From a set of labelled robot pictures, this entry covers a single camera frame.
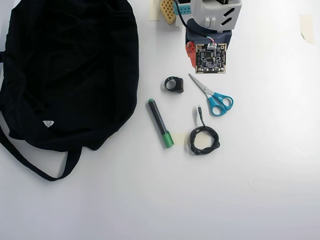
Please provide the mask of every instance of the scissors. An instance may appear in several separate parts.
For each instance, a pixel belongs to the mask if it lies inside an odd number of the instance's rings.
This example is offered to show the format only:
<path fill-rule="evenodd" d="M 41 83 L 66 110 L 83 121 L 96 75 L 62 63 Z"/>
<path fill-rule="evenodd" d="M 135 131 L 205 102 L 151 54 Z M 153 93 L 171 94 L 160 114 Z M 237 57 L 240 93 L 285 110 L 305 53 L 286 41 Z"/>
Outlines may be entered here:
<path fill-rule="evenodd" d="M 209 88 L 207 88 L 205 85 L 203 85 L 199 80 L 197 80 L 190 73 L 189 73 L 189 76 L 208 97 L 210 110 L 214 116 L 219 117 L 219 116 L 225 115 L 227 111 L 229 111 L 233 107 L 234 100 L 232 99 L 232 97 L 214 92 Z M 224 99 L 228 100 L 229 105 L 224 104 Z"/>

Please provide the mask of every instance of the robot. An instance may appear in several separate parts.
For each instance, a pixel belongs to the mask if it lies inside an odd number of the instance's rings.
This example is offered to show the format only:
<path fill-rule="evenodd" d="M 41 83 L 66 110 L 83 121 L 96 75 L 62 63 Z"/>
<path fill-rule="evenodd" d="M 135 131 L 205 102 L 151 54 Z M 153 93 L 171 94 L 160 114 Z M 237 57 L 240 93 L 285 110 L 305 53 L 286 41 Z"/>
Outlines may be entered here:
<path fill-rule="evenodd" d="M 176 25 L 186 27 L 185 44 L 196 73 L 225 73 L 226 53 L 241 0 L 173 0 Z"/>

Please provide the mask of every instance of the cable connector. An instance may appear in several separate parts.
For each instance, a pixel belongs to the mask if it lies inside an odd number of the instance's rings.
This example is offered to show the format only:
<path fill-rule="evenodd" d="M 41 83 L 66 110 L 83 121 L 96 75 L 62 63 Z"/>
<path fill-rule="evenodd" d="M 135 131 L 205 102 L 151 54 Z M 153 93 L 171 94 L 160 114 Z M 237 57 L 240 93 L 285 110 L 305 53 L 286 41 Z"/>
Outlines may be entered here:
<path fill-rule="evenodd" d="M 202 120 L 203 119 L 203 117 L 202 117 L 202 109 L 201 109 L 200 105 L 198 105 L 198 112 L 199 112 L 200 119 Z"/>
<path fill-rule="evenodd" d="M 208 50 L 216 50 L 217 49 L 217 44 L 216 43 L 209 43 L 207 46 Z"/>

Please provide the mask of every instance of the black tote bag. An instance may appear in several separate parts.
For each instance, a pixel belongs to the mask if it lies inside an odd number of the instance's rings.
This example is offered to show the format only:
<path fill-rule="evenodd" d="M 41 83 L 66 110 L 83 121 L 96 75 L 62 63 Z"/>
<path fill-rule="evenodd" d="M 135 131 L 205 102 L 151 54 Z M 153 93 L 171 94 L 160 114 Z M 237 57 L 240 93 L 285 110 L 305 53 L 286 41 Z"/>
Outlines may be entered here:
<path fill-rule="evenodd" d="M 68 152 L 65 170 L 56 178 L 38 169 L 1 128 L 0 143 L 46 180 L 65 178 L 82 147 L 99 149 L 133 114 L 138 55 L 127 0 L 22 0 L 0 52 L 0 111 L 11 138 Z"/>

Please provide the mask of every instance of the black wire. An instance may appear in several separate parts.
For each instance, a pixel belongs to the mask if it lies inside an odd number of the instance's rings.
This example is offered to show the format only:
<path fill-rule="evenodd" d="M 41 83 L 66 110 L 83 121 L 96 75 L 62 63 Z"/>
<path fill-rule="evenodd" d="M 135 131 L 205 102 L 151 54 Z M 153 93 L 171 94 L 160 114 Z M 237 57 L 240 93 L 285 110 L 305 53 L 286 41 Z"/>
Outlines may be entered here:
<path fill-rule="evenodd" d="M 178 11 L 178 14 L 179 14 L 179 17 L 180 17 L 180 19 L 181 19 L 181 22 L 182 22 L 183 26 L 185 26 L 185 28 L 186 28 L 186 29 L 189 29 L 191 32 L 193 32 L 193 33 L 195 33 L 195 34 L 198 34 L 198 35 L 200 35 L 201 37 L 207 38 L 207 35 L 206 35 L 206 34 L 203 34 L 203 33 L 199 32 L 199 31 L 193 30 L 193 29 L 191 29 L 190 27 L 188 27 L 188 25 L 186 24 L 185 20 L 183 19 L 182 15 L 181 15 L 181 12 L 179 11 L 179 5 L 178 5 L 177 0 L 173 0 L 173 1 L 175 2 L 176 9 L 177 9 L 177 11 Z"/>
<path fill-rule="evenodd" d="M 205 125 L 203 117 L 202 117 L 202 110 L 201 110 L 200 106 L 198 107 L 198 112 L 199 112 L 200 119 L 201 119 L 203 126 L 197 127 L 190 134 L 191 151 L 195 155 L 207 155 L 209 153 L 212 153 L 213 150 L 218 149 L 220 147 L 219 135 L 214 129 Z M 212 146 L 206 147 L 204 149 L 199 149 L 195 146 L 195 140 L 196 140 L 197 134 L 199 134 L 203 131 L 207 131 L 211 135 L 211 137 L 213 137 L 214 141 L 213 141 Z"/>

